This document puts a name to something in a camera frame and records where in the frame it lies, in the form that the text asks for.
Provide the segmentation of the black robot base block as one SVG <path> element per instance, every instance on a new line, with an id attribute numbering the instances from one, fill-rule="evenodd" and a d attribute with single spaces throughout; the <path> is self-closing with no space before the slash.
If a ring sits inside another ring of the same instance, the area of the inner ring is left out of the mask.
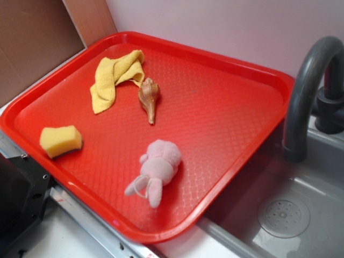
<path id="1" fill-rule="evenodd" d="M 1 248 L 41 222 L 50 174 L 31 157 L 1 155 Z"/>

